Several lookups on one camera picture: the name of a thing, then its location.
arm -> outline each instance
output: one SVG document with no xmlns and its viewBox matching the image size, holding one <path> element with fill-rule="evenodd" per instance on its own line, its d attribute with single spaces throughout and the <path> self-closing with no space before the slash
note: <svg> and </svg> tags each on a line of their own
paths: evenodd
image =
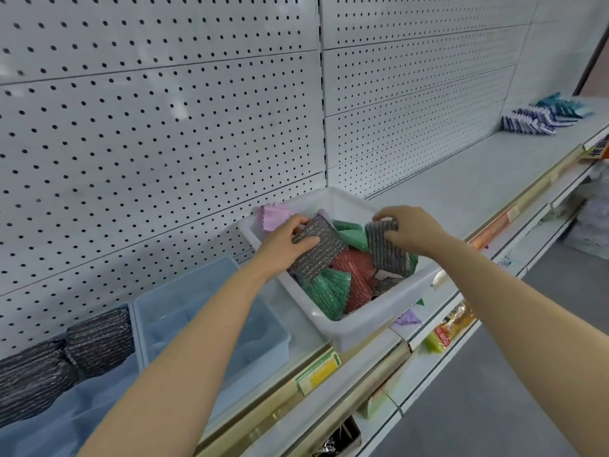
<svg viewBox="0 0 609 457">
<path fill-rule="evenodd" d="M 389 207 L 385 237 L 453 279 L 520 380 L 582 456 L 609 452 L 609 337 L 495 265 L 421 208 Z"/>
<path fill-rule="evenodd" d="M 209 299 L 106 415 L 79 457 L 191 457 L 220 391 L 224 371 L 263 284 L 319 238 L 292 243 L 308 219 L 294 215 Z"/>
</svg>

person's left hand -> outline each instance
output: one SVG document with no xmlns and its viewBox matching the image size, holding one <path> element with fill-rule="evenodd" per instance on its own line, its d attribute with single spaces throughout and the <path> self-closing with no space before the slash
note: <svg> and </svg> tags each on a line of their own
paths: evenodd
<svg viewBox="0 0 609 457">
<path fill-rule="evenodd" d="M 319 243 L 319 237 L 316 236 L 304 238 L 298 244 L 292 243 L 298 225 L 309 221 L 306 216 L 294 215 L 264 239 L 250 265 L 261 273 L 265 281 L 288 269 L 300 255 Z"/>
</svg>

gray floor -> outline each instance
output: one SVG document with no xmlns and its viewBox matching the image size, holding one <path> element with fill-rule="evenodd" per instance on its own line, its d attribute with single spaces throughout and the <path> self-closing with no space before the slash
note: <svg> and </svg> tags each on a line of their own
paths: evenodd
<svg viewBox="0 0 609 457">
<path fill-rule="evenodd" d="M 524 279 L 609 333 L 609 261 L 561 244 Z M 373 457 L 576 457 L 482 327 L 387 435 Z"/>
</svg>

light blue plastic tray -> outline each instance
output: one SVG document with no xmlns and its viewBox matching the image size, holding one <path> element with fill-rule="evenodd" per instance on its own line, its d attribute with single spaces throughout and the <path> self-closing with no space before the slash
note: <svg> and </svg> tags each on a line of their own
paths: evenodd
<svg viewBox="0 0 609 457">
<path fill-rule="evenodd" d="M 31 419 L 0 428 L 0 450 L 11 457 L 72 457 L 139 375 L 135 354 L 104 375 L 63 393 Z"/>
<path fill-rule="evenodd" d="M 219 258 L 135 299 L 130 314 L 140 370 L 154 361 L 238 269 L 239 265 L 232 258 Z M 211 417 L 223 412 L 279 370 L 290 357 L 290 338 L 275 315 L 257 297 L 228 363 Z"/>
</svg>

hand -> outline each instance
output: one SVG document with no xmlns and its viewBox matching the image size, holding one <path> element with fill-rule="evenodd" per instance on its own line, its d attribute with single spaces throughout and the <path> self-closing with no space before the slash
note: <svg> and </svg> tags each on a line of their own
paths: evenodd
<svg viewBox="0 0 609 457">
<path fill-rule="evenodd" d="M 288 269 L 300 255 L 319 243 L 316 236 L 304 238 L 298 244 L 292 243 L 297 227 L 309 221 L 306 216 L 294 215 L 264 239 L 250 263 L 262 273 L 265 281 Z"/>
<path fill-rule="evenodd" d="M 374 221 L 393 218 L 398 222 L 397 231 L 385 232 L 385 238 L 405 252 L 434 258 L 446 239 L 452 238 L 442 226 L 421 207 L 385 207 Z"/>
</svg>

